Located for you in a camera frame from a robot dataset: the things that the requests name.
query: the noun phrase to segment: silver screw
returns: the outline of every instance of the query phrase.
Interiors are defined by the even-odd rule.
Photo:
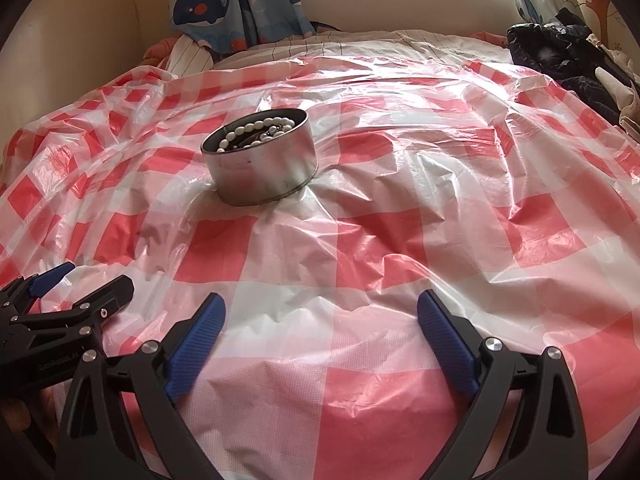
[[[549,348],[547,348],[546,354],[552,359],[555,359],[556,361],[562,358],[562,352],[560,351],[559,348],[556,348],[555,346],[550,346]]]
[[[84,354],[82,354],[82,361],[85,363],[90,363],[95,358],[98,357],[98,352],[95,350],[87,350]]]
[[[484,346],[491,350],[491,352],[499,352],[502,350],[502,341],[497,337],[490,337],[484,342]]]
[[[142,343],[143,354],[153,354],[154,352],[157,352],[159,348],[160,345],[158,344],[158,341],[147,341]]]

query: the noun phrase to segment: wall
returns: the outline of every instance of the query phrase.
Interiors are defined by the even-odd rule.
[[[302,0],[341,30],[504,33],[513,0]],[[28,122],[132,68],[172,34],[168,0],[33,0],[0,52],[0,146]]]

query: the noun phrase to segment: blue gripper pad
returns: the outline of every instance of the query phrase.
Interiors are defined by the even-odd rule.
[[[193,388],[225,324],[225,301],[211,294],[208,303],[167,363],[167,396],[175,402]]]
[[[418,324],[422,329],[447,381],[458,393],[473,398],[480,386],[476,378],[476,360],[462,341],[447,314],[425,290],[418,297]]]
[[[76,266],[71,262],[66,262],[57,267],[54,267],[47,272],[37,276],[33,279],[31,286],[29,287],[29,294],[32,298],[42,298],[46,295],[53,287],[55,287],[62,278],[64,278],[68,273],[74,270]]]

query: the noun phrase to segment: plastic tablecloth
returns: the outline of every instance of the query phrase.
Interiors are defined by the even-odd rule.
[[[309,113],[318,174],[279,202],[225,205],[200,144],[274,107]],[[73,261],[40,305],[50,311],[130,276],[110,355],[221,294],[223,335],[178,406],[225,478],[243,480],[420,478],[465,409],[416,322],[433,286],[511,349],[563,350],[596,476],[640,406],[631,142],[506,64],[327,56],[181,79],[136,68],[7,145],[0,281]]]

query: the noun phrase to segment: checkered tablecloth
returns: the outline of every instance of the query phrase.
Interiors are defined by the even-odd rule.
[[[308,111],[318,175],[279,202],[227,206],[200,144],[273,107]],[[465,408],[415,319],[434,286],[512,349],[564,351],[595,475],[640,406],[639,153],[509,65],[137,68],[6,147],[0,282],[75,262],[52,310],[132,277],[109,354],[220,293],[225,331],[178,405],[225,478],[273,480],[420,478]]]

